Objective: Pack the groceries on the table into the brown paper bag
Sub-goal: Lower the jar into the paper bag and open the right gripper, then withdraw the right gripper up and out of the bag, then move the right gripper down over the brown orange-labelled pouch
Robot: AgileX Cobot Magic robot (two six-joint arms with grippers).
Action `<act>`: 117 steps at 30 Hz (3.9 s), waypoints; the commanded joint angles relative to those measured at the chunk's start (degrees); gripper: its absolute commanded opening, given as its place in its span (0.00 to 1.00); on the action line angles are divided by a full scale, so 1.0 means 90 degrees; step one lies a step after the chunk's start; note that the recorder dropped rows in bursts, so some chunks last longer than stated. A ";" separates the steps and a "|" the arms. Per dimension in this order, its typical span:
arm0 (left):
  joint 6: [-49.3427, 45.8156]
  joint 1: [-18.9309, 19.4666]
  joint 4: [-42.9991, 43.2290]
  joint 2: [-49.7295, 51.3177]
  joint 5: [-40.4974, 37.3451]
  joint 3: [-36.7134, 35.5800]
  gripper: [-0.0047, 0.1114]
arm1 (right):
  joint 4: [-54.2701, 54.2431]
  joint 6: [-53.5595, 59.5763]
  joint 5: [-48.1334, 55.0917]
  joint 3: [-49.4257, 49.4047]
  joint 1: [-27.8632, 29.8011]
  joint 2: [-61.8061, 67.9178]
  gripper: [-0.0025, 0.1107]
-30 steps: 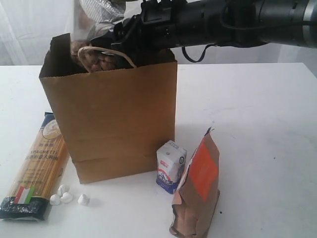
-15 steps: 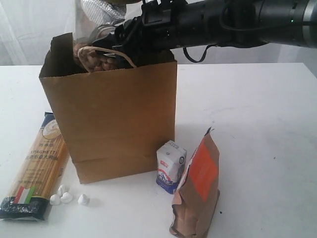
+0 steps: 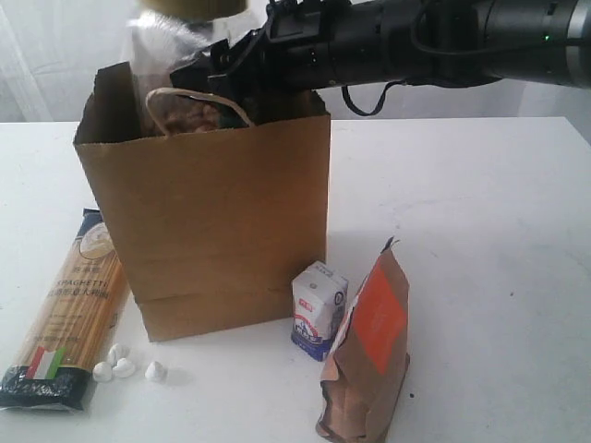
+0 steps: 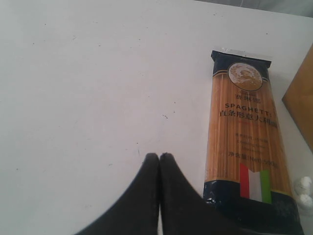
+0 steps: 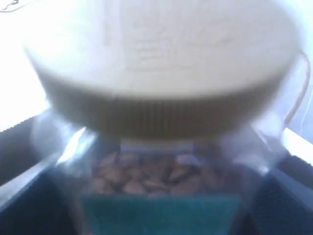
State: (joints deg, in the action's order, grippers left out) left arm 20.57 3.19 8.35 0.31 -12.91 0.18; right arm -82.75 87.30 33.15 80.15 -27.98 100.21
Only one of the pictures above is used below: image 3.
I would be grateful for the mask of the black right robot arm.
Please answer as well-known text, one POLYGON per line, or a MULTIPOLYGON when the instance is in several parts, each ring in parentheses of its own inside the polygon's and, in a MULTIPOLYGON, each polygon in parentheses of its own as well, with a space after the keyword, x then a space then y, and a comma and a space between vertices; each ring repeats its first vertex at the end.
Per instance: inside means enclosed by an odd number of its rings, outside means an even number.
POLYGON ((391 82, 472 88, 502 79, 586 89, 586 1, 272 1, 264 25, 172 73, 240 101, 265 90, 391 82))

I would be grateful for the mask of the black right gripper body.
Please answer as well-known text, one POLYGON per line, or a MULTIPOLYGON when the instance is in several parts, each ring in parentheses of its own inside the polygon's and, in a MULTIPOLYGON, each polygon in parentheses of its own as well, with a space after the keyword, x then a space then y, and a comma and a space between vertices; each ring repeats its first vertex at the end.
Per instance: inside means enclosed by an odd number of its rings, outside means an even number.
POLYGON ((262 72, 270 90, 297 92, 351 84, 338 65, 338 21, 349 1, 270 1, 263 26, 262 72))

